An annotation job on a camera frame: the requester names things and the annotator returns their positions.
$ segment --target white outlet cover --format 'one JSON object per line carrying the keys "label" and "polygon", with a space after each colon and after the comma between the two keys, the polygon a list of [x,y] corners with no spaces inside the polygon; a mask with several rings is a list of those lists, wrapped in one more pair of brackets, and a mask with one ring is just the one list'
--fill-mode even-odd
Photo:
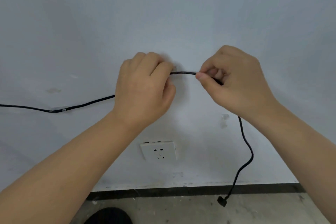
{"label": "white outlet cover", "polygon": [[149,162],[175,162],[176,151],[173,141],[143,143],[140,145],[143,156]]}

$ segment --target black shoe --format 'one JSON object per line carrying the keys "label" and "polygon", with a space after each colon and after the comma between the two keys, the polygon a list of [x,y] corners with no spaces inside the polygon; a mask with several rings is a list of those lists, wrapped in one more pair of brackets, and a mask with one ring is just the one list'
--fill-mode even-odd
{"label": "black shoe", "polygon": [[94,213],[84,224],[132,224],[132,221],[123,210],[108,207]]}

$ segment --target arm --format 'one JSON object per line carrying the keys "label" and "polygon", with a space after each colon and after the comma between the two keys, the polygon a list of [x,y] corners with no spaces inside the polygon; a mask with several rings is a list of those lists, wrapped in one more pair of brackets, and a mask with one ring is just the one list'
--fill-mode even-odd
{"label": "arm", "polygon": [[120,68],[113,110],[0,193],[3,223],[69,223],[108,167],[170,107],[173,65],[153,52]]}
{"label": "arm", "polygon": [[336,145],[275,99],[258,60],[225,45],[196,78],[217,104],[267,137],[325,217],[336,223]]}

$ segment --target concrete floor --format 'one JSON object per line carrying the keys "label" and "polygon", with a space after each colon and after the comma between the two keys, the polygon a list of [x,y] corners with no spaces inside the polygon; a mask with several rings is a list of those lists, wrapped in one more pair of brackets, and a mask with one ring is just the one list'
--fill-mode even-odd
{"label": "concrete floor", "polygon": [[217,196],[86,201],[71,224],[82,224],[105,207],[123,209],[134,224],[329,223],[306,193],[289,193],[232,195],[225,208],[217,203]]}

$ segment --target baseboard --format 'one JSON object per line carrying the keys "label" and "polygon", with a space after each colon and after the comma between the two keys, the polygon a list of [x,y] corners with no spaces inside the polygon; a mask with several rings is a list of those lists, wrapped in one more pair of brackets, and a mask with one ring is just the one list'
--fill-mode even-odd
{"label": "baseboard", "polygon": [[[180,197],[198,195],[226,195],[231,188],[228,186],[178,187],[157,189],[127,189],[91,192],[86,200],[120,199],[128,197]],[[299,183],[274,183],[236,185],[232,194],[259,193],[300,193],[305,192]]]}

